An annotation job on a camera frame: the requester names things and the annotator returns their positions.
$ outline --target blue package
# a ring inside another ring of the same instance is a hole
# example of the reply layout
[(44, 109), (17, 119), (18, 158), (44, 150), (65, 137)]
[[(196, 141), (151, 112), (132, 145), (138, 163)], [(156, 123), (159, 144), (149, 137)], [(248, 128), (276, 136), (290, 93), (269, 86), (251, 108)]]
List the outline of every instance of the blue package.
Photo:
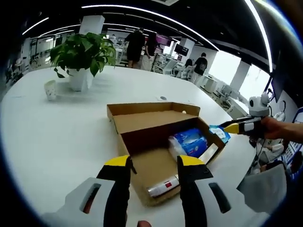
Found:
[(199, 129), (190, 129), (174, 135), (188, 156), (200, 157), (207, 149), (207, 140)]
[(228, 132), (225, 132), (223, 127), (219, 125), (210, 125), (209, 131), (212, 134), (216, 134), (223, 141), (223, 143), (227, 143), (231, 138), (230, 134)]

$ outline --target green leaf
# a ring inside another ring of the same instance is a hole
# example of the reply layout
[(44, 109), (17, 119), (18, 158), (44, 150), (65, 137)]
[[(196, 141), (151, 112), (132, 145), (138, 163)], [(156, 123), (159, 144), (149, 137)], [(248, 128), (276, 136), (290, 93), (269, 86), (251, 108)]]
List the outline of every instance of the green leaf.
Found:
[(63, 70), (90, 68), (95, 76), (98, 70), (103, 70), (104, 65), (115, 65), (116, 50), (104, 35), (75, 34), (51, 50), (51, 61), (55, 67)]
[(99, 72), (102, 72), (103, 68), (105, 66), (104, 59), (103, 59), (103, 61), (98, 61), (97, 63), (98, 63), (98, 67), (99, 67)]
[(57, 73), (57, 76), (58, 76), (59, 78), (65, 78), (64, 75), (62, 75), (62, 74), (60, 74), (60, 73), (58, 72), (58, 69), (57, 69), (57, 68), (54, 68), (54, 71)]
[(59, 62), (59, 63), (58, 63), (58, 66), (60, 66), (61, 69), (63, 69), (63, 70), (65, 71), (65, 64), (64, 64), (63, 61)]
[(51, 60), (51, 62), (52, 62), (52, 64), (53, 64), (54, 66), (58, 66), (58, 59), (59, 59), (59, 57), (60, 57), (60, 55), (57, 55), (57, 56), (55, 57), (55, 59)]
[(96, 62), (96, 60), (95, 59), (93, 59), (92, 60), (92, 62), (91, 62), (91, 65), (90, 65), (90, 72), (91, 72), (91, 74), (95, 77), (95, 75), (97, 74), (97, 72), (98, 72), (98, 64), (97, 64), (97, 62)]
[(85, 51), (88, 51), (93, 46), (93, 44), (85, 38), (81, 38), (81, 41), (85, 48)]

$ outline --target finger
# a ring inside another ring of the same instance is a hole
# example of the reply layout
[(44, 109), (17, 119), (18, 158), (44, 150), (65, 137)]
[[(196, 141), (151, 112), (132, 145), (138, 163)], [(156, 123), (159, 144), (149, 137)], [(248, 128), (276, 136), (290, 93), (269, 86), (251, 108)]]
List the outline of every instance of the finger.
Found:
[(148, 221), (138, 221), (137, 227), (152, 227)]
[(271, 117), (264, 117), (261, 120), (261, 124), (266, 125), (271, 120)]

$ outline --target box flap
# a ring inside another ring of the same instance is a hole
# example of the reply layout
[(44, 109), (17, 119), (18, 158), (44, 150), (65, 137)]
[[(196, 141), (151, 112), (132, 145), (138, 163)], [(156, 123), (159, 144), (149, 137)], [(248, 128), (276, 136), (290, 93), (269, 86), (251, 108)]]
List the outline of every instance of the box flap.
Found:
[(200, 107), (180, 103), (132, 103), (107, 105), (107, 115), (117, 133), (179, 122), (199, 116)]
[(137, 114), (134, 113), (113, 117), (118, 133), (147, 129), (174, 122), (180, 122), (191, 118), (196, 118), (196, 116), (179, 113), (173, 110)]

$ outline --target ceiling light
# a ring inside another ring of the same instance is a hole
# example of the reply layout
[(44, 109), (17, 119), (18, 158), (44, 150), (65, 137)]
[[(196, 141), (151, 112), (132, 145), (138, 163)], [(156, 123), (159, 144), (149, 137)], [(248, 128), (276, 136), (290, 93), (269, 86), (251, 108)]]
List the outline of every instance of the ceiling light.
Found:
[(116, 29), (116, 28), (108, 28), (108, 30), (115, 30), (115, 31), (123, 31), (123, 32), (133, 32), (133, 31), (128, 31), (128, 30), (123, 30), (123, 29)]
[(112, 12), (105, 12), (105, 13), (102, 13), (102, 14), (122, 14), (122, 15), (124, 15), (124, 13), (112, 13)]
[(64, 31), (64, 32), (59, 32), (59, 33), (57, 33), (57, 34), (55, 34), (55, 35), (59, 35), (59, 34), (62, 34), (62, 33), (66, 33), (66, 32), (73, 32), (74, 30), (68, 30), (68, 31)]
[(133, 27), (133, 28), (139, 29), (139, 27), (130, 26), (130, 25), (120, 25), (120, 24), (110, 24), (110, 23), (104, 23), (104, 25), (115, 25), (115, 26), (123, 26), (123, 27)]
[(54, 30), (52, 30), (52, 31), (45, 32), (45, 33), (43, 33), (42, 35), (40, 35), (39, 37), (41, 37), (41, 36), (43, 36), (43, 35), (46, 35), (46, 34), (48, 34), (48, 33), (54, 32), (54, 31), (58, 31), (58, 30), (61, 30), (61, 29), (64, 29), (64, 28), (68, 28), (68, 27), (75, 27), (75, 26), (80, 26), (80, 24), (78, 24), (78, 25), (70, 25), (70, 26), (66, 26), (66, 27), (60, 27), (60, 28), (54, 29)]
[(133, 15), (133, 14), (126, 14), (126, 15), (127, 15), (127, 16), (138, 17), (138, 18), (142, 18), (142, 19), (146, 19), (146, 20), (151, 20), (151, 21), (153, 21), (152, 19), (145, 18), (145, 17), (141, 17), (141, 16), (137, 16), (137, 15)]
[(270, 51), (270, 47), (269, 47), (268, 37), (267, 37), (266, 32), (265, 32), (265, 28), (264, 28), (264, 26), (262, 24), (261, 18), (259, 16), (256, 8), (251, 3), (251, 1), (250, 0), (244, 0), (244, 1), (248, 5), (248, 7), (251, 10), (252, 14), (254, 15), (254, 17), (255, 17), (255, 19), (257, 21), (257, 24), (259, 26), (259, 29), (260, 29), (260, 31), (262, 33), (263, 40), (264, 40), (265, 47), (266, 47), (266, 51), (267, 51), (268, 64), (269, 64), (269, 72), (272, 72), (273, 71), (273, 63), (272, 63), (272, 59), (271, 59), (271, 51)]
[(174, 27), (171, 27), (171, 26), (168, 26), (168, 25), (166, 25), (166, 24), (164, 24), (164, 23), (161, 23), (161, 22), (159, 22), (159, 21), (155, 21), (155, 22), (158, 23), (158, 24), (164, 25), (164, 26), (166, 26), (166, 27), (169, 27), (169, 28), (171, 28), (171, 29), (173, 29), (173, 30), (178, 31), (178, 29), (176, 29), (176, 28), (174, 28)]
[(34, 25), (31, 26), (28, 30), (26, 30), (24, 33), (22, 33), (22, 35), (24, 35), (24, 34), (25, 34), (26, 32), (28, 32), (30, 29), (32, 29), (33, 27), (37, 26), (38, 24), (40, 24), (40, 23), (42, 23), (43, 21), (46, 21), (46, 20), (48, 20), (48, 19), (49, 19), (49, 17), (47, 17), (47, 18), (45, 18), (45, 19), (39, 21), (38, 23), (34, 24)]
[(155, 13), (155, 12), (152, 12), (152, 11), (149, 11), (149, 10), (146, 10), (146, 9), (141, 9), (141, 8), (137, 8), (137, 7), (132, 7), (132, 6), (123, 6), (123, 5), (90, 5), (90, 6), (82, 6), (83, 9), (85, 8), (92, 8), (92, 7), (117, 7), (117, 8), (126, 8), (126, 9), (134, 9), (134, 10), (138, 10), (138, 11), (142, 11), (142, 12), (146, 12), (146, 13), (150, 13), (150, 14), (153, 14), (153, 15), (156, 15), (156, 16), (159, 16), (161, 18), (164, 18), (164, 19), (167, 19), (171, 22), (174, 22), (175, 24), (177, 25), (180, 25), (184, 28), (186, 28), (187, 30), (195, 33), (197, 36), (199, 36), (200, 38), (204, 39), (205, 41), (207, 41), (210, 45), (212, 45), (215, 49), (219, 50), (218, 47), (216, 47), (213, 43), (211, 43), (208, 39), (204, 38), (202, 35), (200, 35), (198, 32), (196, 32), (195, 30), (187, 27), (186, 25), (176, 21), (176, 20), (173, 20), (167, 16), (164, 16), (162, 14), (159, 14), (159, 13)]
[(116, 29), (116, 28), (108, 28), (108, 30), (123, 31), (123, 32), (128, 32), (128, 33), (135, 32), (135, 31), (129, 31), (129, 30)]

